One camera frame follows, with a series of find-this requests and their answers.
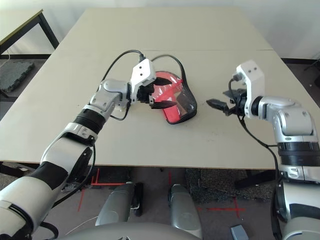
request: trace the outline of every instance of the black table frame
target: black table frame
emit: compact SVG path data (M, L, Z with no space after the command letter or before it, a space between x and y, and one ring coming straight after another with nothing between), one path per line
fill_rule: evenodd
M6 51L9 47L11 47L16 41L18 41L23 35L29 32L35 25L39 24L45 33L46 37L49 39L53 48L56 49L59 45L59 42L49 26L45 16L42 12L40 12L36 17L34 17L31 21L29 21L26 25L24 25L21 29L19 29L15 34L13 34L9 39L7 39L4 43L0 44L0 54ZM3 91L0 90L0 102L14 102L17 100L15 96L8 96Z

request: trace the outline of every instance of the table leg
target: table leg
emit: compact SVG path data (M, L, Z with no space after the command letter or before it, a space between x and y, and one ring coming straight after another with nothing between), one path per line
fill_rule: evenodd
M45 16L42 13L40 13L38 15L38 18L40 19L40 21L39 21L40 27L44 31L46 37L49 39L53 48L56 49L59 45L59 42L58 42L54 32L52 31L51 27L49 26Z
M252 187L255 185L265 184L267 182L274 181L275 178L276 178L275 170L266 170L255 175L252 175L250 173L248 174L247 178L235 181L234 186L236 189L244 189L247 187Z
M6 166L0 162L0 173L10 175L13 177L21 178L24 176L25 172L20 170L19 168L13 168L10 166Z

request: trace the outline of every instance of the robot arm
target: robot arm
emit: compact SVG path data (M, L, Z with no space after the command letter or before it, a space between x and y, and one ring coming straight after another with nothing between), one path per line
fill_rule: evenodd
M320 237L320 148L315 123L298 102L265 96L265 76L250 60L236 68L232 81L243 81L246 89L224 92L236 106L210 99L207 103L227 116L237 114L272 124L280 156L280 179L275 186L275 211L286 222L282 239Z
M40 166L0 192L0 239L30 239L68 182L82 176L92 156L92 147L115 107L126 108L137 100L151 108L167 108L174 102L154 102L157 79L152 62L144 58L132 71L130 83L103 80L97 92L73 122L44 151Z

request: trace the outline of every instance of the white table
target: white table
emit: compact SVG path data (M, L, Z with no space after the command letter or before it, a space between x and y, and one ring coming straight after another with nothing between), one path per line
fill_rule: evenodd
M131 107L127 119L110 119L96 143L98 165L273 169L269 152L206 100L222 92L236 67L253 59L265 73L270 96L297 99L320 129L320 110L303 86L243 14L233 7L87 9L0 121L0 160L38 163L48 144L91 98L113 59L125 50L148 58L168 53L183 63L197 115L168 124L161 110ZM128 80L136 55L121 59L109 77ZM179 73L170 60L157 70ZM247 120L273 144L269 123Z

